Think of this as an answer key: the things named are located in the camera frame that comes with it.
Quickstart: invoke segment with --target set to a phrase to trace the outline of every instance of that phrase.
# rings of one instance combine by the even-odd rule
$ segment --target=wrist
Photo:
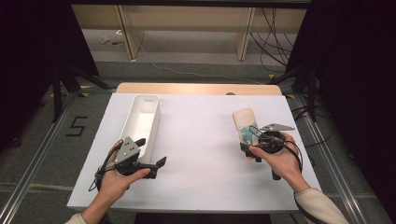
[[[285,177],[285,180],[289,183],[290,187],[294,190],[295,193],[299,193],[311,188],[311,186],[306,183],[305,179],[301,174],[287,176]]]
[[[81,217],[88,224],[91,223],[99,223],[102,217],[107,213],[108,209],[113,204],[106,196],[98,193],[96,197],[91,202],[90,206],[88,206],[82,213]]]

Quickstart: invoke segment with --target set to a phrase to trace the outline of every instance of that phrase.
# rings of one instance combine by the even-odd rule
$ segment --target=gray floor
[[[284,67],[268,56],[261,57],[261,51],[253,40],[249,42],[246,59],[239,62],[234,49],[233,35],[224,33],[148,32],[138,58],[130,62],[124,46],[120,44],[123,38],[116,32],[84,31],[92,50],[92,57],[101,74],[100,79],[112,85],[118,85],[123,81],[267,83],[268,75],[274,74],[278,77],[284,70]],[[102,44],[100,41],[104,36],[109,38],[109,41]],[[293,41],[295,35],[288,35],[288,38]],[[289,41],[283,36],[279,39],[282,47],[290,48]],[[281,59],[276,49],[269,50]],[[279,73],[266,70],[261,60],[267,68]],[[84,87],[92,85],[83,79],[79,82]],[[292,79],[280,84],[283,93],[291,93],[291,82]],[[64,118],[59,123],[59,130],[48,143],[44,160],[39,164],[32,184],[21,200],[11,223],[63,223],[75,213],[66,207],[67,200],[111,95],[111,91],[104,91],[94,86],[88,88],[86,92],[89,92],[88,96],[69,94],[64,97],[64,102],[69,102],[70,106],[66,108]],[[2,205],[7,202],[15,186],[23,178],[37,149],[43,147],[43,139],[53,125],[51,90],[43,100],[45,103],[37,109],[21,135],[21,146],[10,147],[1,152],[0,204]],[[298,108],[305,103],[304,95],[297,95],[297,99],[288,98],[288,102],[290,110]],[[319,98],[316,104],[323,105]],[[339,206],[350,222],[354,222],[355,219],[350,216],[324,160],[323,146],[326,146],[334,157],[347,188],[356,199],[366,223],[391,223],[359,167],[347,156],[347,148],[332,123],[331,116],[325,108],[318,108],[316,115],[318,119],[316,125],[326,139],[325,144],[315,145],[316,140],[309,128],[310,119],[298,119],[296,123],[307,153],[315,161],[314,170],[323,192]],[[78,125],[84,126],[85,129],[81,136],[67,136],[78,132],[70,128],[76,117],[84,117],[78,120]],[[110,216],[114,223],[134,223],[134,213],[131,212],[112,211]],[[298,223],[305,223],[301,214],[293,214],[293,217]],[[271,214],[271,219],[275,224],[293,223],[289,214]]]

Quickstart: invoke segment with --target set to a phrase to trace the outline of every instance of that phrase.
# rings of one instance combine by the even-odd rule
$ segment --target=aluminum rail
[[[305,106],[304,98],[301,95],[297,96],[297,101],[300,106]],[[306,118],[305,123],[308,126],[309,131],[315,139],[316,143],[323,142],[324,137],[320,132],[318,125],[312,121],[311,118]],[[361,207],[359,206],[358,201],[352,193],[346,179],[344,178],[337,162],[335,161],[332,153],[327,146],[326,142],[318,144],[319,152],[326,163],[326,167],[332,177],[332,182],[337,187],[338,193],[340,194],[341,199],[344,202],[347,212],[349,213],[349,217],[351,218],[353,223],[368,223],[366,217],[361,211]]]
[[[27,190],[30,187],[30,184],[34,180],[41,164],[43,163],[46,155],[50,149],[50,146],[55,138],[57,132],[59,131],[59,127],[62,125],[64,121],[64,117],[70,108],[70,105],[74,103],[77,98],[76,93],[69,93],[64,101],[64,111],[58,118],[56,122],[53,122],[49,127],[49,131],[47,132],[43,142],[38,148],[35,156],[30,162],[28,168],[23,174],[20,182],[17,187],[13,190],[12,194],[9,196],[7,202],[3,206],[0,214],[0,223],[8,224],[11,222],[12,218],[14,218],[15,214],[18,211],[18,208],[21,205],[21,202],[26,195]]]

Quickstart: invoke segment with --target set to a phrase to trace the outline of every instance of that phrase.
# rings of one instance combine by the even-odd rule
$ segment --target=table
[[[242,95],[244,90],[249,90],[248,94]],[[159,94],[161,119],[151,162],[163,156],[168,159],[156,179],[133,184],[113,204],[113,209],[216,214],[269,214],[298,210],[286,181],[274,181],[266,162],[245,159],[233,126],[233,109],[251,106],[259,124],[275,122],[295,127],[286,99],[279,95],[279,88],[180,83],[120,84],[109,101],[68,207],[83,209],[95,196],[96,191],[88,192],[93,175],[103,162],[103,155],[120,136],[120,128],[135,96],[126,92]],[[227,92],[241,95],[224,95]],[[210,130],[207,129],[208,123],[211,124]],[[304,177],[313,188],[320,189],[298,131],[290,134],[303,153]]]

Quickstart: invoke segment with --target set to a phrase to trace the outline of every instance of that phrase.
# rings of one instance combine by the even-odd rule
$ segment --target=white container
[[[146,138],[146,144],[140,147],[138,159],[142,163],[150,163],[160,115],[158,95],[141,94],[134,97],[120,139],[125,140],[127,136],[134,141]]]

